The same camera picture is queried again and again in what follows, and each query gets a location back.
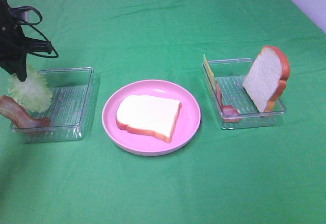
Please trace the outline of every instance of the plastic tray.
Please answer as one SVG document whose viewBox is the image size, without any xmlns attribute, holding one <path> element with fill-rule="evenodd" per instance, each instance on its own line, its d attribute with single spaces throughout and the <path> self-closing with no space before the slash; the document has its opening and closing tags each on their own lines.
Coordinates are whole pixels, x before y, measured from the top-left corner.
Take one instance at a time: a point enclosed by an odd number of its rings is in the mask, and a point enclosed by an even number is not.
<svg viewBox="0 0 326 224">
<path fill-rule="evenodd" d="M 202 65 L 206 88 L 222 129 L 274 126 L 282 122 L 281 115 L 285 112 L 285 106 L 280 99 L 275 102 L 273 111 L 260 113 L 243 88 L 242 82 L 252 63 L 251 58 L 208 61 L 214 74 L 214 80 L 221 87 L 222 103 L 219 101 L 213 88 L 214 85 L 209 79 L 209 71 L 206 70 L 204 63 Z M 222 104 L 233 106 L 240 114 L 225 114 L 222 110 Z"/>
<path fill-rule="evenodd" d="M 22 136 L 26 143 L 70 141 L 82 139 L 87 129 L 93 95 L 93 69 L 70 68 L 41 70 L 53 92 L 52 104 L 35 118 L 50 117 L 49 127 L 10 129 Z"/>
</svg>

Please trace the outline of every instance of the green fabric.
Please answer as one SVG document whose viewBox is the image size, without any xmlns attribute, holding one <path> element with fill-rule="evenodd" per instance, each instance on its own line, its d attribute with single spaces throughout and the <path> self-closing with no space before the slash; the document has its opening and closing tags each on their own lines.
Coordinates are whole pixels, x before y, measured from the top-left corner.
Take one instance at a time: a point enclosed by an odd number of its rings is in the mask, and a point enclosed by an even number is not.
<svg viewBox="0 0 326 224">
<path fill-rule="evenodd" d="M 81 141 L 24 144 L 0 118 L 0 223 L 326 222 L 326 35 L 290 0 L 8 2 L 37 8 L 37 27 L 60 54 L 29 55 L 30 64 L 91 66 L 100 85 Z M 221 130 L 202 55 L 255 58 L 265 44 L 291 63 L 284 123 Z M 0 72 L 6 94 L 9 75 Z M 152 78 L 188 89 L 202 121 L 182 149 L 137 156 L 113 143 L 101 113 L 116 90 Z"/>
</svg>

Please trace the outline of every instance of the pink plate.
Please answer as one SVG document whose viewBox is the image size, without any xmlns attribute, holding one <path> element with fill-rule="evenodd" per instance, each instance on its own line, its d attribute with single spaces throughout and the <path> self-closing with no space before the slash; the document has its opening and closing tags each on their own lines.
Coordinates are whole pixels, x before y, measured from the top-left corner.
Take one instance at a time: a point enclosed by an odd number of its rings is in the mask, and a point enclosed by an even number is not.
<svg viewBox="0 0 326 224">
<path fill-rule="evenodd" d="M 117 109 L 121 101 L 131 94 L 181 101 L 182 107 L 169 144 L 152 136 L 136 135 L 118 128 Z M 194 136 L 200 120 L 200 108 L 194 96 L 185 88 L 165 80 L 141 80 L 124 86 L 108 99 L 102 112 L 103 127 L 116 145 L 130 153 L 145 156 L 164 155 L 180 149 Z"/>
</svg>

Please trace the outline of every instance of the bread crust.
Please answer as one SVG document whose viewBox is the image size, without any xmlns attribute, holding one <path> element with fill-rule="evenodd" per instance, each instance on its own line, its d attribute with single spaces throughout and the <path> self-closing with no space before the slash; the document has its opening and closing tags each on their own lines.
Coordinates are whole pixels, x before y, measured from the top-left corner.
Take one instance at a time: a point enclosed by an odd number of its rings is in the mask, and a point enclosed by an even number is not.
<svg viewBox="0 0 326 224">
<path fill-rule="evenodd" d="M 129 133 L 132 133 L 132 134 L 137 134 L 137 135 L 145 135 L 145 136 L 153 136 L 159 140 L 162 140 L 166 143 L 170 143 L 172 141 L 172 135 L 173 135 L 173 132 L 174 132 L 174 129 L 175 129 L 175 125 L 176 125 L 176 121 L 179 117 L 179 113 L 180 113 L 180 109 L 181 109 L 181 103 L 179 104 L 178 106 L 178 113 L 176 114 L 175 118 L 174 118 L 174 122 L 173 122 L 173 126 L 172 126 L 172 130 L 171 130 L 171 135 L 169 137 L 161 134 L 161 133 L 158 133 L 156 131 L 152 131 L 152 130 L 145 130 L 145 129 L 140 129 L 140 128 L 133 128 L 131 126 L 129 126 L 128 124 L 124 124 L 122 122 L 120 122 L 118 120 L 118 118 L 116 117 L 116 122 L 117 122 L 117 126 L 120 130 L 126 130 L 127 132 Z"/>
<path fill-rule="evenodd" d="M 279 80 L 279 85 L 275 89 L 275 91 L 272 94 L 272 96 L 270 97 L 270 99 L 267 101 L 266 108 L 264 110 L 264 112 L 270 112 L 270 111 L 272 111 L 276 100 L 279 99 L 279 97 L 283 94 L 283 92 L 286 88 L 287 80 L 290 77 L 290 63 L 289 63 L 289 60 L 288 60 L 287 56 L 285 55 L 285 53 L 280 48 L 278 48 L 276 46 L 272 46 L 272 45 L 263 46 L 259 55 L 262 54 L 262 52 L 264 51 L 265 48 L 271 48 L 277 54 L 277 56 L 280 58 L 280 62 L 281 62 L 281 66 L 282 66 L 282 73 L 281 73 L 281 77 Z"/>
</svg>

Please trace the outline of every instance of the bread slice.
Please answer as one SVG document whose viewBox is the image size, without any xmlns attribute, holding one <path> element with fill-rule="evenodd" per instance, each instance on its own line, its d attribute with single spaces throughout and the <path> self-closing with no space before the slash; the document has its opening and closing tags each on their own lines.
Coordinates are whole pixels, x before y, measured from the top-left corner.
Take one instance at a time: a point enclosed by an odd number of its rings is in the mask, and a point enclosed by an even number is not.
<svg viewBox="0 0 326 224">
<path fill-rule="evenodd" d="M 275 46 L 263 46 L 242 86 L 259 112 L 272 111 L 290 76 L 287 56 Z"/>
<path fill-rule="evenodd" d="M 133 134 L 149 135 L 170 143 L 181 102 L 151 95 L 129 95 L 117 110 L 117 126 Z"/>
</svg>

